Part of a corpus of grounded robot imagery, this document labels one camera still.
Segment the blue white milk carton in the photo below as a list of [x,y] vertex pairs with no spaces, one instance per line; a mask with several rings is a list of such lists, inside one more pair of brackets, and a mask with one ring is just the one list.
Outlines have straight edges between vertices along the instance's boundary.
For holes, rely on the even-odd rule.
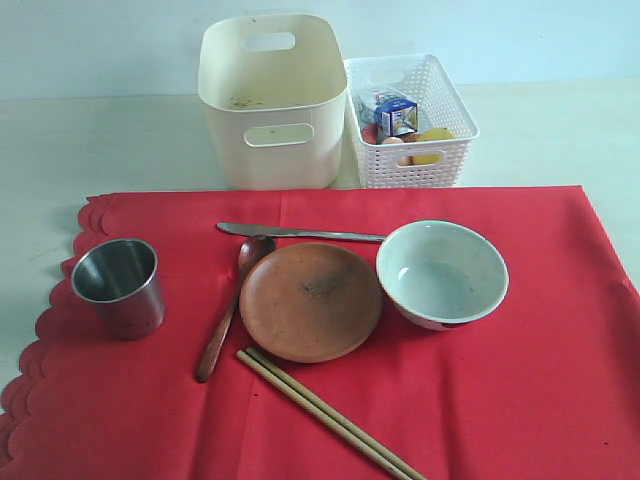
[[386,136],[418,131],[418,104],[392,87],[360,90],[355,97],[355,108],[363,124],[377,125]]

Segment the cream plastic tub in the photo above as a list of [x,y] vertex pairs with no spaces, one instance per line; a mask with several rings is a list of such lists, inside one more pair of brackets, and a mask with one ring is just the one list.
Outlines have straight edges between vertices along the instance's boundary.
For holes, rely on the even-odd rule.
[[324,188],[338,176],[347,76],[326,20],[272,14],[209,26],[198,95],[230,186]]

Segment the silver table knife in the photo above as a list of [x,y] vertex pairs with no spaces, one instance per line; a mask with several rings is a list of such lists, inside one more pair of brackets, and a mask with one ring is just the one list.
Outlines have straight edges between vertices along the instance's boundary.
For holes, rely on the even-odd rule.
[[319,238],[338,241],[358,241],[358,242],[373,242],[381,243],[386,239],[385,235],[370,234],[370,233],[356,233],[356,232],[337,232],[337,231],[323,231],[313,229],[300,229],[300,228],[288,228],[280,226],[266,226],[259,224],[246,224],[237,222],[218,222],[216,227],[226,233],[241,235],[241,236],[254,236],[254,235],[266,235],[278,238]]

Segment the upper wooden chopstick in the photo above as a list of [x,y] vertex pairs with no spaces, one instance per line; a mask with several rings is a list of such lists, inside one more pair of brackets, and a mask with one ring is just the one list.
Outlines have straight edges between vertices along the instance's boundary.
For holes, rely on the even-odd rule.
[[402,471],[410,476],[410,479],[425,479],[425,476],[421,474],[414,467],[410,466],[400,456],[392,452],[389,448],[377,441],[374,437],[365,432],[362,428],[349,420],[346,416],[340,413],[337,409],[329,405],[318,395],[305,387],[302,383],[294,379],[291,375],[286,373],[283,369],[278,367],[273,361],[268,359],[264,354],[260,353],[254,348],[247,348],[245,350],[239,350],[248,353],[253,359],[257,360],[260,364],[265,366],[269,371],[274,373],[285,383],[293,387],[298,393],[301,393],[306,399],[310,400],[316,406],[319,406],[325,413],[329,414],[333,419],[337,420],[343,426],[346,426],[348,430],[355,433],[357,437],[364,440],[368,445],[373,447],[379,453],[381,453],[386,459],[390,460],[393,464],[398,466]]

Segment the wooden chopstick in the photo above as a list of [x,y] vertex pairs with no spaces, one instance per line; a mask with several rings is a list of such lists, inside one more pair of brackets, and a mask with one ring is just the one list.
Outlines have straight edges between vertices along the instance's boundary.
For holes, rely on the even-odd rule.
[[357,437],[356,434],[348,430],[346,426],[343,426],[329,414],[325,413],[319,406],[316,406],[310,400],[306,399],[301,393],[298,393],[293,387],[287,385],[284,380],[281,380],[265,366],[253,359],[248,353],[238,351],[236,353],[236,357],[277,390],[282,392],[295,404],[304,409],[334,434],[338,435],[342,440],[346,441],[350,446],[355,448],[369,460],[373,461],[392,477],[396,479],[410,479],[410,476],[407,473],[402,471],[390,460],[386,459],[381,453],[368,445],[364,440]]
[[333,419],[337,420],[343,426],[346,426],[348,430],[355,433],[357,437],[364,440],[368,445],[373,447],[379,453],[381,453],[386,459],[390,460],[393,464],[398,466],[402,471],[410,476],[410,479],[425,479],[425,476],[421,474],[414,467],[410,466],[400,456],[392,452],[389,448],[377,441],[374,437],[365,432],[362,428],[349,420],[346,416],[340,413],[337,409],[329,405],[318,395],[305,387],[302,383],[294,379],[291,375],[286,373],[283,369],[278,367],[273,361],[268,359],[264,354],[260,353],[254,348],[247,348],[245,350],[239,350],[248,353],[253,359],[257,360],[260,364],[265,366],[269,371],[274,373],[285,383],[293,387],[298,393],[301,393],[306,399],[310,400],[316,406],[319,406],[325,413],[329,414]]

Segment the red sausage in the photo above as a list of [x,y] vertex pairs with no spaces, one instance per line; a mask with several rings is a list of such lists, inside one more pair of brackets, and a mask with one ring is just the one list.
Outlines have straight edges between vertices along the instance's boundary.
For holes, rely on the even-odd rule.
[[361,129],[361,137],[367,144],[377,145],[379,143],[379,127],[375,123],[369,123]]

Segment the white woven plastic basket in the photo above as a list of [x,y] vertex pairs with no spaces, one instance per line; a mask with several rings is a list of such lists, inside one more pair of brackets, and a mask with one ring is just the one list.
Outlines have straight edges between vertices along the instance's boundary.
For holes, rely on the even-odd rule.
[[[344,61],[348,79],[346,126],[360,185],[365,188],[451,187],[479,129],[440,60],[431,54],[365,57]],[[444,128],[449,139],[376,144],[363,139],[366,123],[357,94],[392,87],[417,103],[418,132]]]

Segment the yellow lemon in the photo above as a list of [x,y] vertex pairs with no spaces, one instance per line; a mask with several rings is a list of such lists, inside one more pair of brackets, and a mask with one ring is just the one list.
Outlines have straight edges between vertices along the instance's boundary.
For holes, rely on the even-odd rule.
[[[449,129],[444,127],[431,128],[420,134],[421,134],[421,137],[419,142],[455,139],[455,135]],[[441,158],[441,155],[436,153],[425,154],[425,155],[413,155],[412,164],[413,165],[431,165],[431,164],[437,163],[440,160],[440,158]]]

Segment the dark wooden spoon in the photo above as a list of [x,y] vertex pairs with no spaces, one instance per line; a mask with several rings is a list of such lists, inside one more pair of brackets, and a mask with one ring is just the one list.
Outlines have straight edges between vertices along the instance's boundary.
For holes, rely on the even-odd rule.
[[239,295],[247,275],[263,258],[272,253],[275,249],[275,240],[262,234],[249,237],[240,246],[237,257],[237,272],[233,295],[231,296],[227,308],[221,316],[196,368],[195,380],[198,383],[207,382],[215,369],[226,335],[234,317],[234,312],[238,306]]

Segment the lower wooden chopstick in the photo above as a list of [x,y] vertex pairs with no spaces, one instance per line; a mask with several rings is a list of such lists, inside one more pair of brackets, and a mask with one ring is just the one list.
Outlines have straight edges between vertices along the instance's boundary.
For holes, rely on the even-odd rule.
[[392,477],[396,479],[410,479],[410,476],[407,473],[402,471],[390,460],[386,459],[381,453],[368,445],[364,440],[357,437],[356,434],[348,430],[346,426],[343,426],[329,414],[325,413],[319,406],[316,406],[310,400],[306,399],[301,393],[298,393],[293,387],[287,385],[284,380],[281,380],[265,366],[253,359],[248,353],[238,351],[236,353],[236,357],[277,390],[282,392],[295,404],[304,409],[334,434],[338,435],[342,440],[346,441],[350,446],[355,448],[369,460],[373,461]]

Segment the red scalloped table cloth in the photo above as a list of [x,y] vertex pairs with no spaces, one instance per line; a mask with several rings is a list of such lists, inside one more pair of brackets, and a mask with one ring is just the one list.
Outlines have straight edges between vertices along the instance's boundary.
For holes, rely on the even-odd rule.
[[237,359],[241,323],[212,378],[193,372],[234,288],[240,238],[218,222],[384,234],[421,219],[497,247],[510,274],[500,307],[431,332],[386,304],[357,350],[287,371],[430,479],[637,478],[639,296],[578,186],[91,197],[75,254],[149,242],[165,321],[117,340],[61,281],[1,397],[2,477],[383,478]]

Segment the brown wooden plate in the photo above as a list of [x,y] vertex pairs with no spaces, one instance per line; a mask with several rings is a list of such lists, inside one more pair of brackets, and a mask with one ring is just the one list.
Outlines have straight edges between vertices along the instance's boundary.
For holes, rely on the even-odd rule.
[[369,263],[322,242],[285,246],[251,270],[239,310],[265,351],[299,363],[339,358],[363,344],[381,316],[383,292]]

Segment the white ceramic bowl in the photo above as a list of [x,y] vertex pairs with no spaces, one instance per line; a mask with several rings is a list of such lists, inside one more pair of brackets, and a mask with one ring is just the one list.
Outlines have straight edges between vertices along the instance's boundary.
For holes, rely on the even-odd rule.
[[378,249],[376,271],[399,313],[434,331],[491,314],[510,283],[505,260],[491,242],[441,220],[416,221],[394,230]]

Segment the orange fried nugget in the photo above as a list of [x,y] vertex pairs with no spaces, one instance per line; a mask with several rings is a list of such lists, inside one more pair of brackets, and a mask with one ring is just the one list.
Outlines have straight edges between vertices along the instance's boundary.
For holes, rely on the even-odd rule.
[[420,137],[421,137],[421,134],[419,132],[414,132],[414,133],[407,133],[405,135],[402,135],[401,139],[405,143],[411,143],[411,142],[419,142]]

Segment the brown egg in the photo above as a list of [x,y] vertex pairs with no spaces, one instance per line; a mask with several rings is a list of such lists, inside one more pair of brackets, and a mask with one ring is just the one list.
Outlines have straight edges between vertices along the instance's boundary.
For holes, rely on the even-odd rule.
[[[403,145],[404,141],[399,137],[387,137],[382,142],[382,145]],[[412,157],[410,155],[399,156],[396,159],[396,164],[398,166],[410,166],[412,164]]]

